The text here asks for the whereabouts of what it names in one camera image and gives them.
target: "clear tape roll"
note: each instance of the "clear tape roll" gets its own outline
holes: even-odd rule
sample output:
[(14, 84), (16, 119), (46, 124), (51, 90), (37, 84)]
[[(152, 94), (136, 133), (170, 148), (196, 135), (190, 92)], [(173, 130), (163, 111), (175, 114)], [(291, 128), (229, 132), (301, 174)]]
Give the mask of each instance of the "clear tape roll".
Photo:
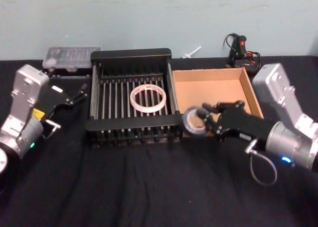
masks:
[[(140, 104), (138, 104), (136, 102), (136, 95), (138, 93), (142, 92), (142, 91), (146, 92), (147, 90), (156, 91), (156, 92), (158, 92), (161, 95), (162, 99), (159, 102), (159, 104), (156, 104), (154, 106), (145, 107), (145, 106), (142, 106), (142, 105), (140, 105)], [(136, 110), (138, 110), (139, 112), (142, 112), (142, 113), (154, 113), (154, 112), (157, 112), (157, 111), (161, 110), (164, 107), (165, 102), (166, 102), (165, 91), (161, 87), (159, 87), (157, 85), (154, 85), (154, 84), (142, 84), (142, 85), (139, 85), (136, 88), (134, 88), (131, 91), (131, 93), (130, 93), (130, 103), (131, 103), (131, 105)]]

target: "black metal rack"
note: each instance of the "black metal rack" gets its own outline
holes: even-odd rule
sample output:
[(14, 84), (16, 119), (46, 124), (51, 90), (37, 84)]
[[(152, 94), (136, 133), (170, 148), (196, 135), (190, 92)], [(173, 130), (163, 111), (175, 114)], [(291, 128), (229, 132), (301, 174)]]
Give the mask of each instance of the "black metal rack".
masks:
[[(171, 50), (145, 49), (101, 51), (91, 54), (92, 89), (90, 118), (85, 125), (98, 146), (161, 143), (181, 138), (181, 120), (172, 81)], [(130, 92), (151, 83), (166, 92), (167, 101), (158, 112), (145, 114), (130, 104)], [(139, 93), (136, 101), (153, 106), (161, 97), (153, 91)]]

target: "black tablecloth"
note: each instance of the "black tablecloth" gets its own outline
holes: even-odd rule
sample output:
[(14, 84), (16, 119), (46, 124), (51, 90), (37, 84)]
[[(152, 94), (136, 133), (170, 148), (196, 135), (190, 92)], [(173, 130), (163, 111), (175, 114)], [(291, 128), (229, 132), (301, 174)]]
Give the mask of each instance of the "black tablecloth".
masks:
[[(264, 57), (281, 62), (303, 111), (318, 121), (318, 59)], [(173, 60), (173, 69), (219, 68), (224, 59)], [(0, 62), (0, 121), (10, 108), (15, 71), (41, 61)], [(72, 92), (81, 79), (52, 81)], [(266, 118), (277, 120), (268, 106)], [(0, 196), (0, 226), (318, 226), (318, 174), (278, 169), (272, 187), (255, 183), (246, 143), (213, 138), (115, 149), (90, 149), (83, 125), (88, 103), (60, 113), (63, 123), (47, 143), (39, 141), (22, 161), (11, 195)], [(260, 178), (271, 169), (255, 159)]]

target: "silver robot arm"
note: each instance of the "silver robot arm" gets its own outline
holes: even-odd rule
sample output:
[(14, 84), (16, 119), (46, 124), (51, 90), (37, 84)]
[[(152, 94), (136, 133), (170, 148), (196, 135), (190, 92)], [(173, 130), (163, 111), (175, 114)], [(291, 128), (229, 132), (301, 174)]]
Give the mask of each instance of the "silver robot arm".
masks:
[(264, 65), (252, 83), (258, 98), (272, 105), (281, 120), (268, 136), (266, 151), (318, 172), (318, 124), (303, 113), (283, 66)]
[(24, 65), (15, 74), (11, 92), (10, 113), (0, 130), (0, 183), (30, 149), (43, 132), (42, 124), (32, 117), (34, 105), (43, 96), (49, 77), (30, 65)]

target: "blue led light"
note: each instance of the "blue led light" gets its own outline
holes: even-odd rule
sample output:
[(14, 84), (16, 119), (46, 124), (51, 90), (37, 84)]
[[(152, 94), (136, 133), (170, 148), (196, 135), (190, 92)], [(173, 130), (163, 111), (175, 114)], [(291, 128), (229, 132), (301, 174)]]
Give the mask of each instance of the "blue led light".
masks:
[(283, 156), (281, 159), (282, 159), (282, 161), (285, 161), (285, 162), (288, 162), (288, 163), (292, 162), (292, 160), (290, 158), (286, 157), (286, 156)]

